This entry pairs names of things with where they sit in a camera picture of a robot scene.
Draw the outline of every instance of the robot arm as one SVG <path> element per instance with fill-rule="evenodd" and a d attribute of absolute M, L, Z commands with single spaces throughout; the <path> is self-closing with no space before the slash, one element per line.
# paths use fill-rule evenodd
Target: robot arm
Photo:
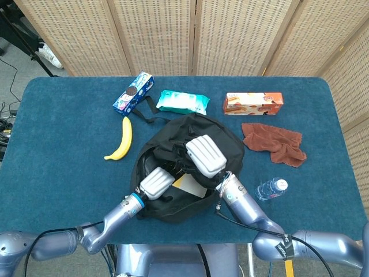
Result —
<path fill-rule="evenodd" d="M 158 199 L 173 182 L 173 176 L 160 167 L 156 168 L 140 183 L 135 192 L 104 217 L 102 233 L 96 227 L 78 227 L 78 231 L 45 235 L 32 249 L 32 257 L 35 260 L 49 260 L 66 256 L 76 250 L 78 242 L 90 254 L 101 251 L 117 229 L 143 209 L 147 200 Z M 14 270 L 35 239 L 35 235 L 20 231 L 0 233 L 0 277 L 13 276 Z"/>
<path fill-rule="evenodd" d="M 205 135 L 191 140 L 186 144 L 186 148 L 189 157 L 199 171 L 208 178 L 212 178 L 224 170 L 227 160 L 209 136 Z M 268 218 L 234 174 L 228 173 L 228 176 L 224 178 L 223 185 L 219 185 L 217 190 L 243 224 L 284 234 L 282 227 Z M 363 267 L 362 247 L 346 235 L 300 230 L 293 236 L 309 243 L 328 262 L 356 268 Z M 263 260 L 286 259 L 286 253 L 283 252 L 284 247 L 282 250 L 280 247 L 278 249 L 279 245 L 284 246 L 282 238 L 259 232 L 253 241 L 253 250 Z M 318 257 L 303 243 L 293 240 L 292 246 L 294 258 L 304 257 L 318 260 Z"/>

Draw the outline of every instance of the table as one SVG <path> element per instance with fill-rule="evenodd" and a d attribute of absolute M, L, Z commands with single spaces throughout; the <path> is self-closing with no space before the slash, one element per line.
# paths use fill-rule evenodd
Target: table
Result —
<path fill-rule="evenodd" d="M 104 160 L 122 137 L 122 115 L 113 102 L 133 77 L 36 78 L 24 93 L 0 169 L 0 231 L 44 230 L 102 220 L 130 193 L 130 173 L 141 147 L 164 125 L 147 125 L 131 114 L 133 144 L 122 160 Z M 288 233 L 313 229 L 361 239 L 366 216 L 327 83 L 301 77 L 156 77 L 149 95 L 164 89 L 210 97 L 208 115 L 240 139 L 242 122 L 260 122 L 303 134 L 306 162 L 298 169 L 273 164 L 268 152 L 245 147 L 240 180 L 250 193 L 261 182 L 283 177 L 283 197 L 260 203 Z M 280 91 L 285 105 L 275 115 L 223 115 L 226 92 Z M 152 116 L 146 103 L 139 109 Z M 174 113 L 160 113 L 176 118 Z M 255 232 L 217 217 L 214 207 L 180 224 L 133 218 L 114 244 L 246 243 Z M 229 214 L 225 205 L 222 211 Z"/>

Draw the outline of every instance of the teal package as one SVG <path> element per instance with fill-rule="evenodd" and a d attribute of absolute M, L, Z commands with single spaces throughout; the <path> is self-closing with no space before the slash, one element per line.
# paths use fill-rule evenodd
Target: teal package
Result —
<path fill-rule="evenodd" d="M 156 107 L 161 111 L 173 111 L 179 114 L 206 115 L 209 100 L 205 95 L 164 90 Z"/>

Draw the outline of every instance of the brown towel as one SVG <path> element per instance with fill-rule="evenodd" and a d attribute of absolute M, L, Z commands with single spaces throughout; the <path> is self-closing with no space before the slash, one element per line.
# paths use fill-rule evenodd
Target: brown towel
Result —
<path fill-rule="evenodd" d="M 269 151 L 273 163 L 299 167 L 306 160 L 299 148 L 301 133 L 260 123 L 243 123 L 242 131 L 246 146 L 254 151 Z"/>

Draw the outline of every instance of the plastic bottle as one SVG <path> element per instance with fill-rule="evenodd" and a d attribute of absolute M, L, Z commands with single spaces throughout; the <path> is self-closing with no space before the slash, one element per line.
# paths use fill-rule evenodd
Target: plastic bottle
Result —
<path fill-rule="evenodd" d="M 273 178 L 256 188 L 256 197 L 261 201 L 272 199 L 284 194 L 288 184 L 281 178 Z"/>

